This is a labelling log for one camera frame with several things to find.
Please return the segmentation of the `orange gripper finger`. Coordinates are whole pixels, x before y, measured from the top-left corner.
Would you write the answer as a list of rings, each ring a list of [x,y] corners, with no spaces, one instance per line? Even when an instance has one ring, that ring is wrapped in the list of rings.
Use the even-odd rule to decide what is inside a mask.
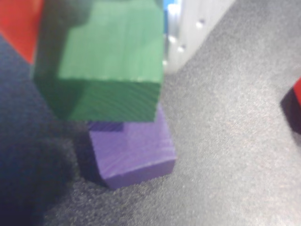
[[[1,0],[0,33],[28,63],[33,62],[44,1]]]

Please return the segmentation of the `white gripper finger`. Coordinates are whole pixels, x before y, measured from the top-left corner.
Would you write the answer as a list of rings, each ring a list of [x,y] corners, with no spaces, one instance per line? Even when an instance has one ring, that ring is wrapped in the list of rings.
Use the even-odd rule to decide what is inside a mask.
[[[165,0],[165,74],[179,71],[196,53],[234,0]]]

